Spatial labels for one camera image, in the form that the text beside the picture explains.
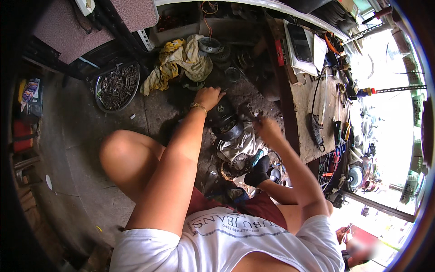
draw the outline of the man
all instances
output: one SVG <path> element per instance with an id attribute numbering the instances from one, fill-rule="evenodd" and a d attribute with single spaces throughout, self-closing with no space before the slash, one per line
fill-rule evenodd
<path id="1" fill-rule="evenodd" d="M 336 234 L 338 243 L 340 245 L 342 242 L 346 244 L 346 250 L 342 250 L 341 254 L 345 262 L 345 272 L 349 272 L 350 268 L 367 263 L 370 260 L 370 252 L 358 245 L 357 240 L 353 239 L 352 234 L 350 234 L 351 230 L 346 229 L 347 227 L 341 227 L 336 231 Z"/>
<path id="2" fill-rule="evenodd" d="M 263 192 L 239 212 L 194 188 L 207 111 L 224 95 L 219 87 L 199 90 L 166 148 L 132 131 L 116 131 L 102 144 L 103 169 L 136 203 L 110 270 L 342 271 L 331 205 L 277 122 L 261 118 L 254 127 L 281 156 L 294 188 L 268 178 L 268 156 L 245 180 Z"/>

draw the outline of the workbench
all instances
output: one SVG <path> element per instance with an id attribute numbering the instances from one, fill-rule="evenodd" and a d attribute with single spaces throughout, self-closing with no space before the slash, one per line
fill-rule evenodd
<path id="1" fill-rule="evenodd" d="M 340 77 L 338 77 L 338 79 L 329 77 L 327 92 L 325 92 L 324 80 L 321 80 L 318 87 L 314 104 L 314 114 L 319 115 L 319 122 L 322 119 L 325 94 L 327 99 L 324 124 L 323 129 L 321 129 L 325 151 L 321 152 L 314 144 L 310 136 L 308 126 L 310 121 L 308 115 L 311 112 L 313 96 L 317 82 L 312 82 L 310 80 L 309 74 L 299 74 L 297 76 L 299 82 L 296 84 L 291 83 L 291 81 L 294 82 L 295 75 L 290 64 L 284 66 L 278 65 L 278 55 L 275 49 L 275 41 L 280 37 L 285 38 L 282 20 L 268 20 L 268 23 L 264 29 L 264 38 L 272 61 L 275 76 L 278 81 L 281 111 L 284 118 L 285 136 L 295 151 L 300 155 L 301 160 L 304 163 L 309 163 L 335 149 L 335 124 L 333 122 L 333 117 L 338 120 L 338 112 L 340 111 L 340 120 L 342 123 L 348 119 L 347 108 L 343 108 L 337 98 L 336 84 L 343 82 Z"/>

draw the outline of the wristwatch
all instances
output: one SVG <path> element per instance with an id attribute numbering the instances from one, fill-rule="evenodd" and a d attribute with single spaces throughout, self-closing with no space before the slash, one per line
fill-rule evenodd
<path id="1" fill-rule="evenodd" d="M 205 115 L 207 115 L 207 109 L 203 105 L 201 105 L 200 103 L 198 103 L 198 102 L 196 102 L 196 103 L 192 102 L 191 109 L 193 109 L 194 107 L 200 107 L 201 109 L 203 109 L 205 111 Z"/>

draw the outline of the tool pile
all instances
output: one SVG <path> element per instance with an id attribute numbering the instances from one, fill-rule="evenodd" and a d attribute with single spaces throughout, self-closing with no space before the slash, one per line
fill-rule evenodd
<path id="1" fill-rule="evenodd" d="M 134 94 L 138 80 L 139 71 L 136 66 L 117 68 L 104 76 L 97 93 L 98 99 L 107 110 L 116 111 Z"/>

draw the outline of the concrete floor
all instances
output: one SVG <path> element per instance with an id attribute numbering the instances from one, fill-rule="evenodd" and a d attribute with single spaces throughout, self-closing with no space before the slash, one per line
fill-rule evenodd
<path id="1" fill-rule="evenodd" d="M 38 141 L 42 162 L 37 171 L 43 180 L 46 174 L 50 176 L 53 190 L 42 184 L 33 193 L 63 242 L 78 255 L 88 256 L 95 244 L 114 246 L 118 228 L 126 225 L 134 208 L 101 168 L 101 141 L 114 130 L 128 129 L 166 145 L 195 92 L 173 84 L 166 91 L 152 91 L 148 97 L 137 93 L 127 108 L 106 114 L 96 106 L 94 94 L 82 81 L 70 79 L 62 88 L 62 78 L 62 74 L 49 74 L 45 80 Z M 206 86 L 228 88 L 227 95 L 236 108 L 249 101 L 255 110 L 277 119 L 283 126 L 278 106 L 265 100 L 251 83 L 241 79 L 231 84 L 221 71 L 214 69 Z M 210 132 L 204 128 L 195 181 L 200 190 L 210 166 L 219 163 L 214 155 L 215 137 Z"/>

